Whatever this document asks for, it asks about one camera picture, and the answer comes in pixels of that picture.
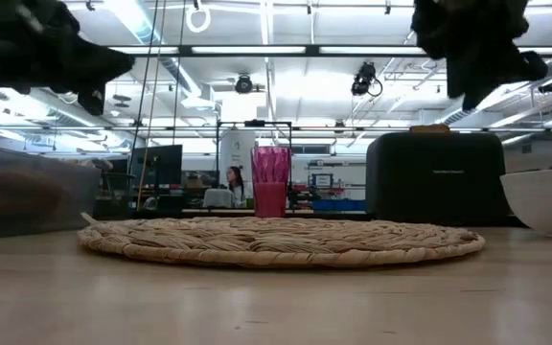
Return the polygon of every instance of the desk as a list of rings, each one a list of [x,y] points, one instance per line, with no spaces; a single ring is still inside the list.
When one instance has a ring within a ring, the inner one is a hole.
[[[552,239],[478,229],[480,254],[374,270],[148,264],[73,232],[0,239],[0,344],[552,344]]]

